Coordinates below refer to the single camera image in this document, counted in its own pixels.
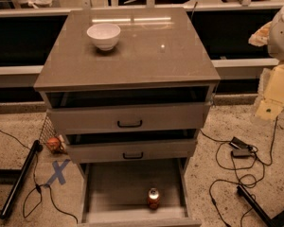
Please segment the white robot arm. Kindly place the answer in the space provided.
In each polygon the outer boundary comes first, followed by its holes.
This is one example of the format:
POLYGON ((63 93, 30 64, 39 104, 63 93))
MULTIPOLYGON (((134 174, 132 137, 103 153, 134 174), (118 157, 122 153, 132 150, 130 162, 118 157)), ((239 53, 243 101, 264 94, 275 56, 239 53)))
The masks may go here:
POLYGON ((262 120, 275 120, 284 109, 284 6, 271 23, 268 52, 279 60, 279 64, 270 72, 256 116, 262 120))

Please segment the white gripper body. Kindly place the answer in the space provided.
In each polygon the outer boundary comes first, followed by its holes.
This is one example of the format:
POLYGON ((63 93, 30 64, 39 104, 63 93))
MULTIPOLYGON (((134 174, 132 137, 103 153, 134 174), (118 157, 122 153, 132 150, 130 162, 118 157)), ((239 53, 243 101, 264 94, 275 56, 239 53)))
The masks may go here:
POLYGON ((275 120, 284 109, 284 62, 272 70, 265 68, 260 76, 255 117, 275 120))

